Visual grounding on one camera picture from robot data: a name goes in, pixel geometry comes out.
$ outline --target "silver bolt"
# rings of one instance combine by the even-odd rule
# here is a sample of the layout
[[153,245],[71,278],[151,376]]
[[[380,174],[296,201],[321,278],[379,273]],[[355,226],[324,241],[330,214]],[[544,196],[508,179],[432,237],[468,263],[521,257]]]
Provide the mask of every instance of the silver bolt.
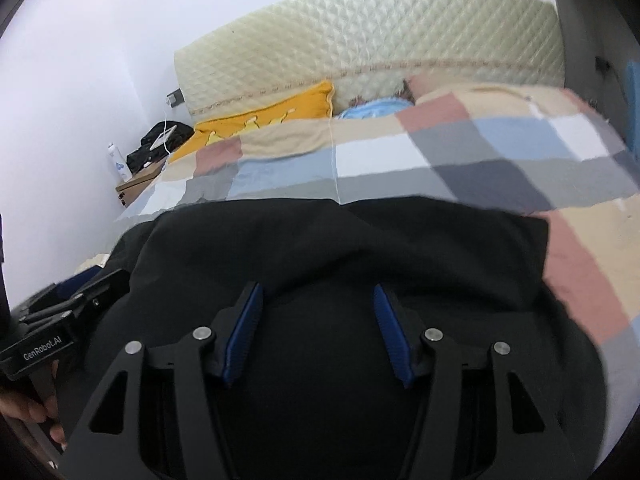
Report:
[[438,330],[437,328],[428,328],[424,331],[424,336],[429,341],[440,341],[440,339],[442,339],[442,330]]
[[497,354],[507,355],[509,352],[511,352],[511,347],[504,341],[498,341],[496,344],[494,344],[494,350]]
[[207,339],[211,336],[211,329],[208,326],[199,326],[196,330],[193,331],[193,337],[198,341],[202,341],[203,339]]
[[129,341],[124,347],[124,351],[129,354],[137,354],[142,350],[142,343],[140,341]]

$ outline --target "cream tufted headboard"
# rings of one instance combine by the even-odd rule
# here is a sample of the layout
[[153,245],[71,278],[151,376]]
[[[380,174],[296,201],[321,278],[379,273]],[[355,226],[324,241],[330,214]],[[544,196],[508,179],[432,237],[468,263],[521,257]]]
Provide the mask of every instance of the cream tufted headboard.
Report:
[[264,106],[322,79],[334,110],[392,95],[425,69],[564,85],[554,6],[540,0],[285,0],[176,51],[194,120]]

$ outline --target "wooden nightstand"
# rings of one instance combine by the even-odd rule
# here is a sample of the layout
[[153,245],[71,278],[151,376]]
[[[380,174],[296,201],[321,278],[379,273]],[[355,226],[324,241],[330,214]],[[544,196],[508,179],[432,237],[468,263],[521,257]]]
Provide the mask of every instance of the wooden nightstand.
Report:
[[165,160],[166,157],[153,164],[149,164],[146,168],[137,172],[131,180],[116,186],[116,193],[124,207],[129,207],[129,205],[140,196],[140,193],[151,184],[153,179],[160,174]]

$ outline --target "blanket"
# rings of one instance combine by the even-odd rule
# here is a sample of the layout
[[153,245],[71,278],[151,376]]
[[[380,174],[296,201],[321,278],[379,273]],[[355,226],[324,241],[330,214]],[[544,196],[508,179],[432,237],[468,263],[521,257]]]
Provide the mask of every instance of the blanket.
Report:
[[395,115],[294,120],[169,164],[114,223],[211,200],[422,195],[543,216],[545,279],[606,368],[603,459],[640,402],[640,169],[564,89],[453,85]]

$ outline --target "black garment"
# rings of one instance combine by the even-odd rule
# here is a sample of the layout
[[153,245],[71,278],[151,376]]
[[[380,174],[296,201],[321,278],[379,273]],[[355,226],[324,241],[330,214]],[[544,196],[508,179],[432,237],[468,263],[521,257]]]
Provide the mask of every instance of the black garment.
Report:
[[587,478],[604,430],[604,378],[593,344],[543,294],[547,230],[541,219],[425,198],[166,213],[125,234],[104,269],[130,270],[131,290],[99,323],[81,368],[61,364],[65,431],[127,342],[175,342],[252,280],[264,285],[265,310],[244,375],[212,393],[239,477],[395,479],[422,394],[403,389],[386,354],[372,308],[384,282],[457,342],[501,340],[530,355],[521,371],[540,384]]
[[139,172],[147,162],[157,162],[162,160],[166,156],[166,150],[173,152],[182,146],[187,140],[191,139],[193,135],[193,128],[184,123],[177,121],[167,121],[166,129],[168,130],[172,126],[175,126],[174,132],[171,134],[166,142],[166,149],[164,145],[158,146],[155,149],[151,149],[151,146],[158,136],[164,132],[164,121],[160,121],[156,126],[151,128],[148,133],[140,139],[140,147],[135,151],[127,155],[127,166],[132,173]]

